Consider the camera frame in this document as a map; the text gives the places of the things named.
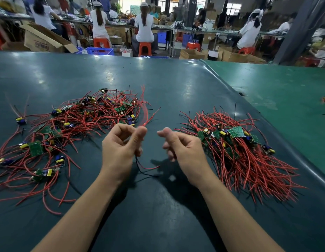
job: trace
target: workbench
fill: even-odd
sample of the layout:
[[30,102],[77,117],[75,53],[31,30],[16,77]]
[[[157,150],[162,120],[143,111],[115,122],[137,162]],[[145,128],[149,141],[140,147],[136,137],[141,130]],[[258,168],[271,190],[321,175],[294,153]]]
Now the workbench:
[[325,174],[325,69],[207,64]]
[[[290,94],[285,91],[294,87],[282,83],[281,91],[273,89],[273,92],[265,91],[262,96],[253,96],[251,86],[256,86],[255,81],[260,80],[253,72],[261,68],[252,64],[227,65],[230,65],[230,71],[227,69],[223,72],[222,66],[221,72],[217,70],[218,75],[224,77],[231,72],[230,84],[234,83],[235,89],[243,87],[245,97],[240,96],[201,60],[0,52],[0,146],[16,129],[16,116],[6,101],[5,92],[18,108],[25,105],[29,95],[27,113],[41,114],[51,112],[52,105],[58,106],[66,100],[80,98],[90,90],[126,90],[130,85],[131,90],[141,93],[141,85],[144,84],[145,101],[153,109],[150,114],[159,107],[161,109],[147,125],[148,133],[142,145],[144,152],[140,162],[146,168],[160,165],[160,168],[150,172],[160,174],[160,177],[147,178],[133,166],[129,180],[110,203],[93,241],[92,251],[225,251],[201,194],[189,184],[178,165],[166,159],[162,149],[163,139],[156,135],[156,131],[166,126],[180,127],[184,120],[179,117],[179,111],[190,112],[193,117],[196,111],[212,112],[214,106],[222,106],[226,113],[233,115],[236,104],[236,119],[246,118],[245,113],[257,118],[259,121],[256,125],[276,150],[276,157],[299,169],[300,176],[294,177],[293,181],[308,189],[298,189],[297,202],[278,203],[274,199],[267,199],[263,205],[259,202],[254,204],[247,193],[233,194],[286,252],[325,251],[325,175],[292,147],[263,118],[263,113],[258,112],[264,108],[281,109],[281,104],[293,101],[286,99],[281,104],[273,103],[274,100],[271,101],[266,95],[288,96]],[[272,83],[279,84],[281,78],[275,78],[279,76],[275,72],[279,68],[262,66],[263,70],[258,74],[264,78],[264,83],[269,84],[266,81],[270,78]],[[292,74],[286,70],[286,76],[293,77]],[[318,76],[315,74],[310,78],[317,80]],[[310,103],[304,98],[315,97],[300,95],[300,89],[307,87],[303,78],[301,81],[300,87],[295,88],[295,93],[299,94],[295,101],[307,105]],[[257,110],[246,101],[248,97],[249,101],[254,99],[251,103],[258,104],[253,104]],[[311,117],[314,117],[316,103],[308,108]],[[286,129],[293,133],[300,126],[306,127],[307,122],[292,122]],[[309,139],[313,131],[299,135]],[[71,180],[82,192],[99,173],[102,139],[96,135],[94,143],[85,140],[77,143],[79,154],[68,148],[68,154],[81,166],[81,170],[72,168]],[[66,178],[60,175],[52,193],[55,196],[63,194],[66,184]],[[10,190],[0,191],[0,199],[15,195]],[[73,198],[78,198],[78,195],[70,188],[66,199]],[[28,199],[18,207],[14,207],[16,201],[0,202],[0,251],[30,251],[59,221],[58,216],[46,211],[40,199]],[[71,206],[62,204],[57,208],[58,203],[50,198],[46,200],[51,209],[63,213]]]

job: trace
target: pile of wires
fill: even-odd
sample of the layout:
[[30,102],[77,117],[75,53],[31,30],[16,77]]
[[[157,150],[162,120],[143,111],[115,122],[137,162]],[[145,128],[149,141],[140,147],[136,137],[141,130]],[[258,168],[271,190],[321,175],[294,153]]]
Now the pile of wires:
[[[0,189],[3,187],[14,190],[17,196],[0,199],[19,200],[19,205],[29,197],[42,195],[46,209],[56,215],[60,212],[52,211],[46,204],[45,196],[59,202],[75,202],[75,199],[66,199],[69,186],[79,194],[70,180],[70,168],[74,165],[80,169],[69,156],[66,146],[71,145],[78,153],[74,142],[83,140],[93,134],[101,135],[117,123],[136,124],[145,126],[151,121],[144,101],[144,90],[140,97],[133,94],[131,89],[126,91],[100,89],[99,92],[87,93],[81,99],[74,99],[62,103],[51,113],[26,115],[21,114],[16,106],[11,106],[17,114],[17,130],[0,148]],[[30,133],[24,134],[22,126],[32,126]],[[22,136],[21,143],[14,144],[17,137]],[[65,171],[68,180],[66,190],[61,198],[51,193],[56,184],[60,171]],[[30,189],[20,192],[21,188]]]
[[[229,190],[243,189],[255,203],[257,198],[262,203],[262,198],[270,196],[279,201],[297,199],[294,189],[304,188],[292,181],[297,169],[273,156],[275,151],[255,126],[256,119],[248,114],[248,119],[236,121],[216,108],[211,114],[196,113],[194,119],[184,113],[182,116],[188,122],[176,130],[200,138],[219,179]],[[262,135],[263,145],[253,129]]]

